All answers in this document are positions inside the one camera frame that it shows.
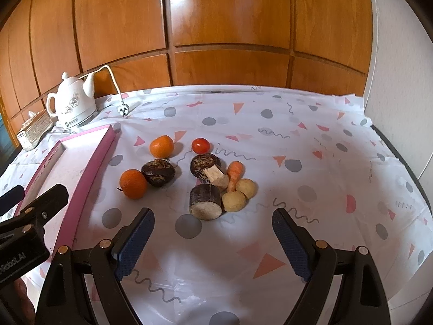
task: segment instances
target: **orange fruit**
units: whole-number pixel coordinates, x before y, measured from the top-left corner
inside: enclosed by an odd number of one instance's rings
[[[126,170],[119,180],[120,188],[130,199],[140,199],[147,190],[147,181],[143,174],[136,169]]]
[[[168,158],[172,154],[174,148],[175,144],[168,135],[158,137],[149,145],[150,153],[158,159]]]

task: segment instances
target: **peeled carrot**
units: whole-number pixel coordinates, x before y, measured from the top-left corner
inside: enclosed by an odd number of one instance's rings
[[[227,186],[227,192],[234,192],[236,190],[236,183],[240,180],[244,170],[243,163],[239,161],[233,161],[227,168],[227,175],[229,176],[230,182]]]

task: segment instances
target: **red tomato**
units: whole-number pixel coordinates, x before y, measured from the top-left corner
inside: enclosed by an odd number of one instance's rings
[[[191,147],[196,154],[206,154],[211,149],[211,144],[204,138],[196,138],[192,141]]]

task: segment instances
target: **white kettle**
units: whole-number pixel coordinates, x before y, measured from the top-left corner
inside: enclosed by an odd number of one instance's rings
[[[47,112],[51,117],[58,117],[64,129],[83,123],[96,111],[93,76],[94,73],[90,73],[86,81],[83,81],[77,77],[69,77],[64,72],[57,93],[48,94]],[[56,112],[50,110],[51,98],[54,98]]]

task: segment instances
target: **kettle spout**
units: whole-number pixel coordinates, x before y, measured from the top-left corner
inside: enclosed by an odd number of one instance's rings
[[[94,77],[95,73],[89,73],[86,80],[83,83],[83,90],[84,93],[89,97],[89,98],[93,98],[93,95],[95,94],[95,87],[93,84],[93,77]]]

